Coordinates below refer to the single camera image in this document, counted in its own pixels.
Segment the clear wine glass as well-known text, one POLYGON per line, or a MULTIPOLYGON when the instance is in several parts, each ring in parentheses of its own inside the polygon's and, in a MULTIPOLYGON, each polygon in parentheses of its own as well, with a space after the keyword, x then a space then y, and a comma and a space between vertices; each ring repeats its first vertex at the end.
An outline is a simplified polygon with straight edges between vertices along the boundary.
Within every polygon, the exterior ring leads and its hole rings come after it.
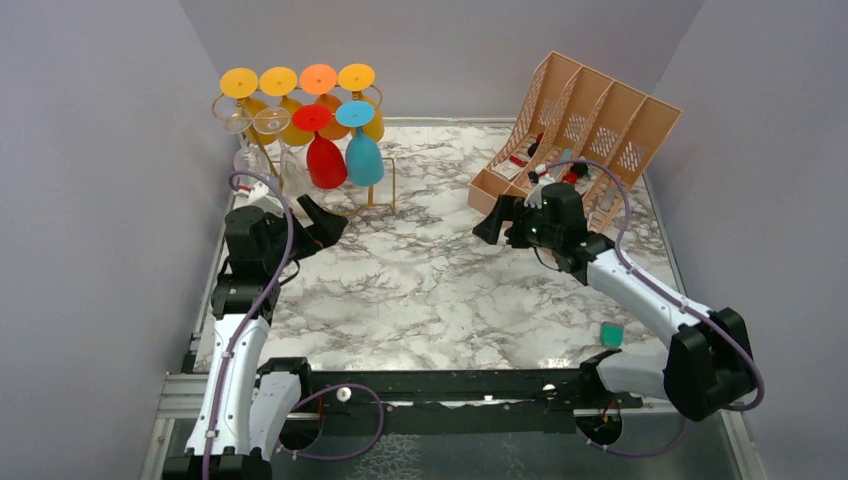
POLYGON ((252 126, 251 114, 242 107, 228 107, 223 113, 224 129, 227 133, 235 134, 239 149, 233 159, 235 171, 248 171, 266 181, 271 181, 273 175, 269 169, 269 161, 261 149, 248 139, 252 126))
POLYGON ((284 142, 283 132, 290 123, 291 115, 287 110, 266 107, 255 114, 253 127, 259 134, 275 138, 278 150, 275 169, 281 190, 289 197, 297 198, 309 192, 311 183, 304 165, 284 142))

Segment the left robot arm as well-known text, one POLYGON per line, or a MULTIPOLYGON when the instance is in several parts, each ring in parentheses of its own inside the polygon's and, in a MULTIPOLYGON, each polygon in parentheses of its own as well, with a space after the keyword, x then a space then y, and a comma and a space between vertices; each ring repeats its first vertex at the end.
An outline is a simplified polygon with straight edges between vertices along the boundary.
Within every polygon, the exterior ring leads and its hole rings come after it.
POLYGON ((287 416, 310 405, 314 384, 303 357, 259 361, 282 289, 283 268, 335 245, 347 218, 297 200, 310 220, 270 199, 231 210, 225 263, 211 296, 214 346, 209 379, 183 453, 165 460, 164 479, 269 479, 287 416))

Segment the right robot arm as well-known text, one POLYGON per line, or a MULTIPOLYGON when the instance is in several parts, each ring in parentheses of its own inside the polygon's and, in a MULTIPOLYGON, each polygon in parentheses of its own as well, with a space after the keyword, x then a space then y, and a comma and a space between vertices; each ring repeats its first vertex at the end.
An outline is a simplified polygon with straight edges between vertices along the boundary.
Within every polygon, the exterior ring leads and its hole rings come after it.
POLYGON ((614 300, 663 343, 665 356, 613 351, 584 365, 579 398, 600 407, 616 393, 665 399, 686 419, 757 406, 764 382, 747 328, 731 308, 714 310, 674 291, 635 265, 614 240, 592 232, 581 195, 570 184, 537 187, 530 198, 500 195, 474 229, 488 244, 504 237, 515 249, 548 250, 556 269, 614 300))

